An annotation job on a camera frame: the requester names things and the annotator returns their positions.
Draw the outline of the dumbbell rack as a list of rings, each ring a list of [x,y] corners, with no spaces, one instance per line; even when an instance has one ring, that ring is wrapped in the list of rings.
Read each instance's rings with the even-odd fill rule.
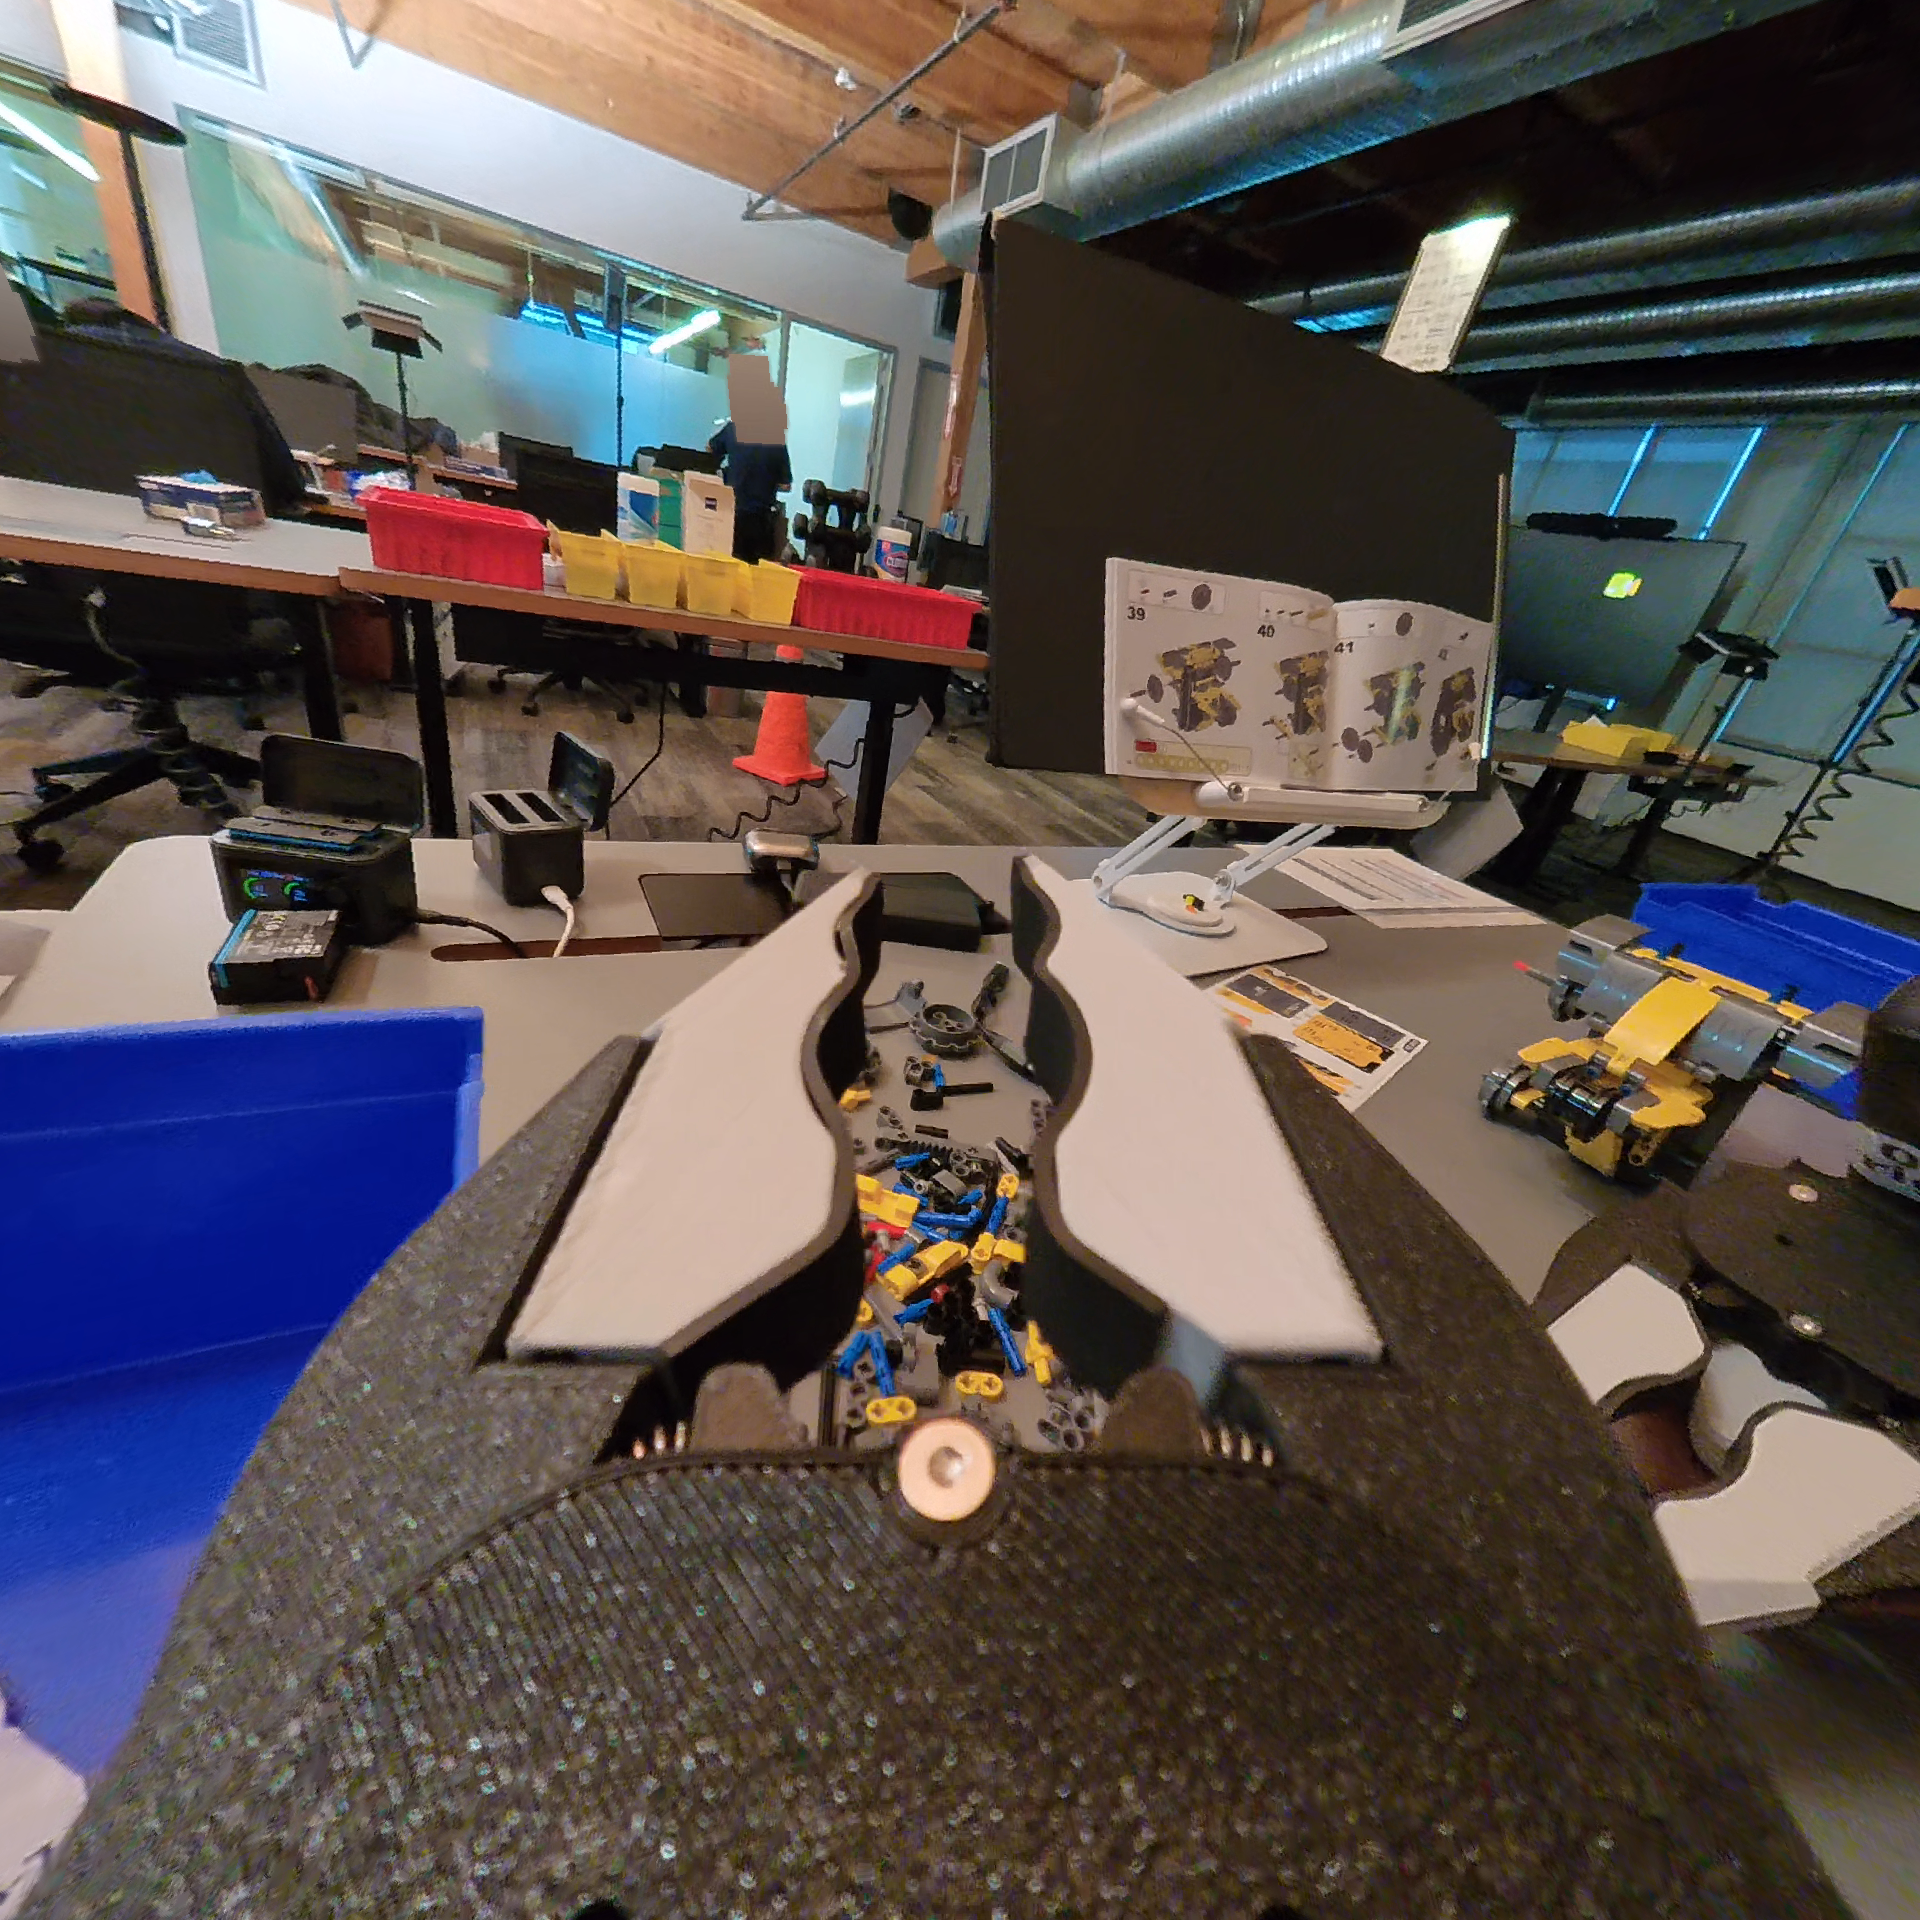
[[[791,521],[791,539],[807,569],[859,574],[865,566],[872,552],[872,497],[864,488],[839,490],[809,478]]]

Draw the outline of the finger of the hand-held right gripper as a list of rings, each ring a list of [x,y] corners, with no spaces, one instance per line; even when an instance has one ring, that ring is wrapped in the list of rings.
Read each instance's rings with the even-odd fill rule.
[[[1771,1408],[1741,1433],[1715,1492],[1672,1497],[1655,1524],[1703,1626],[1793,1626],[1817,1581],[1903,1524],[1903,1446],[1809,1408]]]
[[[1621,1264],[1545,1331],[1604,1422],[1631,1408],[1686,1417],[1712,1357],[1691,1298],[1638,1264]]]

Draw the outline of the yellow black printed leaflet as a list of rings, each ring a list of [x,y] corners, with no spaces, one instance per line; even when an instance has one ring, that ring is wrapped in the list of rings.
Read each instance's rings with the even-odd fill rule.
[[[1248,1036],[1277,1040],[1351,1113],[1425,1050],[1416,1034],[1273,965],[1244,966],[1206,992]]]

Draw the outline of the yellow grey toy vehicle model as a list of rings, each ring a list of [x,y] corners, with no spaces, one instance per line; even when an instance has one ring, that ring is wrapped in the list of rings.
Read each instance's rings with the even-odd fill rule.
[[[1479,1108],[1616,1185],[1688,1185],[1758,1088],[1827,1092],[1863,1059],[1863,1006],[1768,994],[1617,917],[1577,923],[1532,977],[1574,1034],[1488,1073]]]

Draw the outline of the black office chair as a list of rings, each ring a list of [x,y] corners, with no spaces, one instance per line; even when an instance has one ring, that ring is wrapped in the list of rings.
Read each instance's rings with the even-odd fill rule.
[[[69,826],[149,786],[166,786],[201,818],[224,826],[239,795],[262,778],[260,754],[193,736],[182,702],[251,702],[293,644],[247,610],[216,612],[213,592],[166,584],[9,584],[5,587],[5,665],[24,677],[20,699],[77,690],[120,713],[127,739],[99,753],[40,760],[15,790],[20,809],[5,835],[23,869],[59,872],[55,827]]]

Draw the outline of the white wall vent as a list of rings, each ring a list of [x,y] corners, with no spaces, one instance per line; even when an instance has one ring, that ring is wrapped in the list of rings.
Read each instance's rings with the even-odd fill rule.
[[[116,2],[123,27],[163,41],[182,64],[264,88],[254,2]]]

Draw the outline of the white paper sheet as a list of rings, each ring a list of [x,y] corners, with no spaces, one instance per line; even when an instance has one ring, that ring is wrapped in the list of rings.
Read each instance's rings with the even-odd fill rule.
[[[1369,922],[1500,917],[1508,906],[1387,848],[1310,848],[1279,872]]]

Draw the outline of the black battery charging case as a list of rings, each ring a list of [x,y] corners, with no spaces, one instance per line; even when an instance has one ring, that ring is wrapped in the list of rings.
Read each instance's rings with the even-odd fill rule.
[[[350,944],[382,947],[415,926],[414,836],[423,766],[313,736],[259,746],[259,803],[207,846],[229,922],[259,910],[326,910]]]

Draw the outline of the white duct vent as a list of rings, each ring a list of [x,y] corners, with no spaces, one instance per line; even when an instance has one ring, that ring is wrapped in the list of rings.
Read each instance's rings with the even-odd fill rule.
[[[1052,112],[984,152],[977,176],[984,218],[1031,210],[1046,202],[1044,188],[1061,130],[1063,116]]]

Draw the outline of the pile of toy building pieces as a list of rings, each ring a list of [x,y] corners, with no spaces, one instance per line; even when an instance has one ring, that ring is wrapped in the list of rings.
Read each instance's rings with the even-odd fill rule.
[[[791,1395],[829,1449],[967,1417],[998,1449],[1081,1456],[1105,1402],[1031,1313],[1048,1098],[1028,1076],[1023,982],[1003,957],[886,947],[862,1006],[865,1062],[839,1113],[854,1154],[862,1293]]]

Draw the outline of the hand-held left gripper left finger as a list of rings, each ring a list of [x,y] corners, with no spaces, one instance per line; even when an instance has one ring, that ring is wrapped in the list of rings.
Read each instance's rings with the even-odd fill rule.
[[[732,1362],[785,1393],[852,1331],[865,1243],[839,1098],[877,961],[880,877],[852,872],[639,1036],[502,1336],[515,1362],[624,1373],[608,1441],[688,1425]]]

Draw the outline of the grey office desk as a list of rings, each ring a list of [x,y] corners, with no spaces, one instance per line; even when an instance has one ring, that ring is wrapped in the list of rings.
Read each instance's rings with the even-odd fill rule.
[[[345,739],[326,608],[345,596],[343,574],[369,565],[363,533],[267,518],[236,539],[201,537],[177,521],[147,517],[137,497],[6,476],[1,556],[103,576],[293,596],[307,730],[326,740]]]

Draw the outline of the small blue plastic bin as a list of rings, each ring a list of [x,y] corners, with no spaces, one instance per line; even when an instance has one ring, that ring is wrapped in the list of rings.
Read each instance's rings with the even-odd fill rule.
[[[1917,941],[1809,904],[1768,904],[1758,886],[1652,882],[1625,915],[1662,949],[1809,1012],[1867,1012],[1917,977]]]

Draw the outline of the dark rectangular pad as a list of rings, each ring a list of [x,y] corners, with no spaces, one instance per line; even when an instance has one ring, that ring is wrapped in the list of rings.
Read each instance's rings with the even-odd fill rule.
[[[655,937],[671,949],[749,947],[795,913],[780,877],[751,872],[644,874],[639,897]]]

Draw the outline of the black panel board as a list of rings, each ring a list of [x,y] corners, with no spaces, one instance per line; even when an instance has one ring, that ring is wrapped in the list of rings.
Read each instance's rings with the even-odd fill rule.
[[[1109,560],[1500,616],[1512,437],[1446,376],[1025,219],[980,286],[990,763],[1101,770]]]

